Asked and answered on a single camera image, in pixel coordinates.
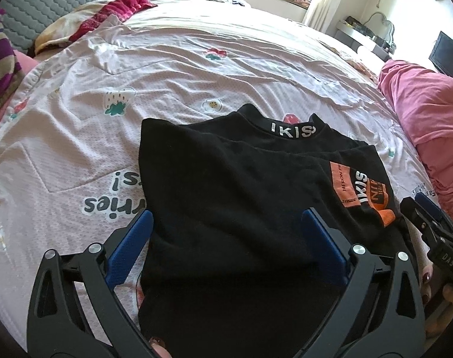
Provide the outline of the right hand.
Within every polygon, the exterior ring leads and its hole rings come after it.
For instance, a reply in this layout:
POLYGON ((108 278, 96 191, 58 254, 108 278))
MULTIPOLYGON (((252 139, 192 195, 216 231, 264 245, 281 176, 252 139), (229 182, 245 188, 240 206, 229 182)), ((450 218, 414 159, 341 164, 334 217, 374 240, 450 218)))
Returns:
POLYGON ((444 283, 444 274, 432 262, 427 262, 422 270, 421 295, 424 306, 432 298, 439 297, 442 310, 433 321, 426 322, 426 338, 439 337, 453 320, 453 284, 444 283))

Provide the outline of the left hand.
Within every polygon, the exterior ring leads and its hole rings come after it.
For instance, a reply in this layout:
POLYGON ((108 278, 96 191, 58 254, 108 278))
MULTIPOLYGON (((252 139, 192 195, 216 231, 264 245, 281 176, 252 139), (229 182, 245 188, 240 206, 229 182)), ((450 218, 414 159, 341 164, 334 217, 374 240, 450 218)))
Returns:
POLYGON ((161 358, 172 358, 172 355, 166 350, 166 345, 161 339, 152 337, 149 339, 149 344, 161 358))

